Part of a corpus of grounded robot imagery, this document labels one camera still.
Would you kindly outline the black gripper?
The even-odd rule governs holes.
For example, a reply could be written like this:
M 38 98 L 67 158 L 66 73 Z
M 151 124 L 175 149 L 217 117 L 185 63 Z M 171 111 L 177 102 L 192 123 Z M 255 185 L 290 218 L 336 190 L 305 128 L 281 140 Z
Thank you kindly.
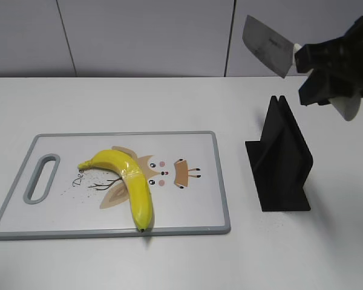
M 363 97 L 363 16 L 341 38 L 308 43 L 295 54 L 296 70 L 307 74 L 299 88 L 303 106 L 330 103 L 330 99 Z M 336 68 L 337 74 L 323 69 Z

